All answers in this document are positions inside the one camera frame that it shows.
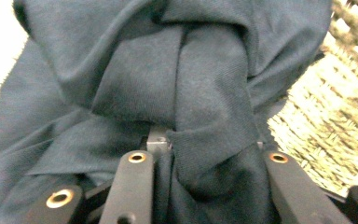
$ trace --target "dark fabric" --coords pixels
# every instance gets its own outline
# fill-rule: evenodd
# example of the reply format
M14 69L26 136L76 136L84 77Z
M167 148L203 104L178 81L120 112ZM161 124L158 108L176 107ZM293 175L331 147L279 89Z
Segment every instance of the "dark fabric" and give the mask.
M270 223L266 120L312 61L329 1L14 2L30 39L0 96L0 223L97 186L152 124L155 223Z

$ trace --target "brass grommet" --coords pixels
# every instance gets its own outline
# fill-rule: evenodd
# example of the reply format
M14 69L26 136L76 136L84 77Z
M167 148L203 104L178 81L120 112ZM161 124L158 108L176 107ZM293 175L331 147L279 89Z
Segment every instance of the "brass grommet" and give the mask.
M289 159L285 155L283 155L281 153L277 153L277 152L269 154L269 158L272 161L275 161L277 163L287 163L287 162L289 162Z
M48 197L46 206L49 208L59 208L68 204L74 198L74 192L71 189L62 189L58 192L54 192Z
M135 152L132 153L129 157L129 162L132 163L140 163L146 160L146 155L142 152Z

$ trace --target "hole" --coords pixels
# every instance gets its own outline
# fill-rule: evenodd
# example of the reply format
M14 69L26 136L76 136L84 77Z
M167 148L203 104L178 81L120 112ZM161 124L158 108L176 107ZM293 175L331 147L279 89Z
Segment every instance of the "hole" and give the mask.
M129 161L132 163L140 163L146 160L146 155L142 152L132 153L129 157Z
M358 17L358 6L357 5L353 5L350 9L350 13L355 16Z
M74 192L71 189L62 189L58 192L54 192L48 197L46 206L49 208L59 208L68 204L74 198Z
M132 224L135 223L135 215L133 213L126 213L118 217L117 224Z
M340 2L341 2L341 5L343 5L343 6L345 6L345 5L347 5L347 0L339 0Z
M287 163L289 159L281 153L271 153L269 158L277 163Z
M142 156L134 156L132 157L132 159L138 161L142 159Z
M337 27L345 33L347 33L351 29L351 27L348 26L347 23L342 19L337 20Z
M53 198L53 202L59 203L59 202L65 201L66 198L68 198L68 196L66 196L64 194L60 194Z

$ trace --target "woven surface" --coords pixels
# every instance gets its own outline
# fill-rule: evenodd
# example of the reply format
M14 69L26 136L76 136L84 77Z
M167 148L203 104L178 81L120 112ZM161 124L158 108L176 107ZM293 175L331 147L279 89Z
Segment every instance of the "woven surface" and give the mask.
M280 146L320 186L345 196L358 185L358 1L333 1L326 57L268 121Z

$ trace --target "dark teal cloth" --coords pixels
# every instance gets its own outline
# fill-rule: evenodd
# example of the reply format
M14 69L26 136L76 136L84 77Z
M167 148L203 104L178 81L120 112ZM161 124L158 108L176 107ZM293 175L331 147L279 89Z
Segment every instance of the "dark teal cloth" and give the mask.
M113 178L152 124L173 145L157 163L155 223L277 220L256 142L273 148L266 120L313 60L329 1L14 8L30 39L0 96L0 223L58 185Z

